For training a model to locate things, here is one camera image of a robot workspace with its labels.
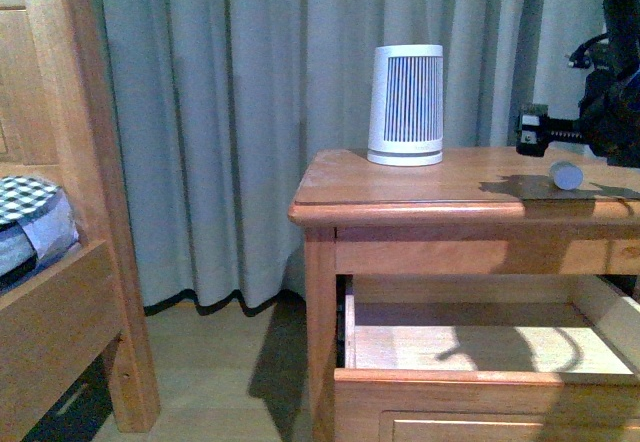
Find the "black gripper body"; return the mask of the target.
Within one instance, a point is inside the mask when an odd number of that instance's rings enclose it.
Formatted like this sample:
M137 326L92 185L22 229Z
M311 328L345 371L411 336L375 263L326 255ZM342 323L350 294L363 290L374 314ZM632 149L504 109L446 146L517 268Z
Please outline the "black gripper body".
M639 0L604 0L609 85L591 95L568 141L612 166L639 165Z

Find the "black gripper finger with pad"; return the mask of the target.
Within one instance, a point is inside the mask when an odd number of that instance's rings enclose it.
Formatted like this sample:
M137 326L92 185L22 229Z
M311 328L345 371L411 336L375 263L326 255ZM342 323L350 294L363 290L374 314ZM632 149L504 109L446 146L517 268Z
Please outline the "black gripper finger with pad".
M523 156L544 156L552 142L583 144L583 135L573 120L551 117L548 106L525 104L516 123L516 152Z

